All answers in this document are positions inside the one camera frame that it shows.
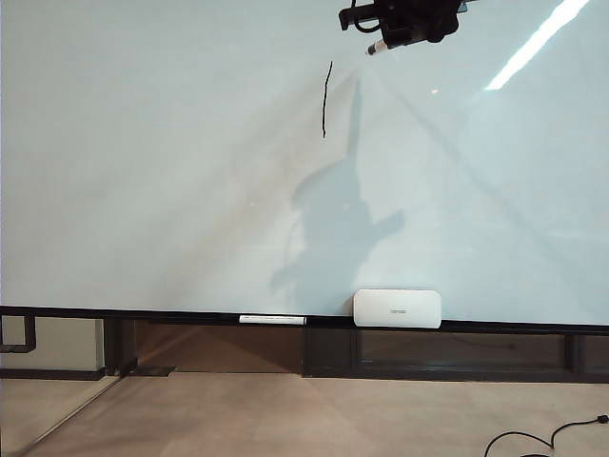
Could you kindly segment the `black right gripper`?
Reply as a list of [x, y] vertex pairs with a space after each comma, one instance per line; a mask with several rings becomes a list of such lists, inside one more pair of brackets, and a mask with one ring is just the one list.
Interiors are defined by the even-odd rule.
[[440, 43], [459, 27], [459, 1], [382, 1], [380, 22], [374, 4], [350, 6], [339, 11], [341, 30], [377, 30], [381, 25], [387, 47], [427, 41]]

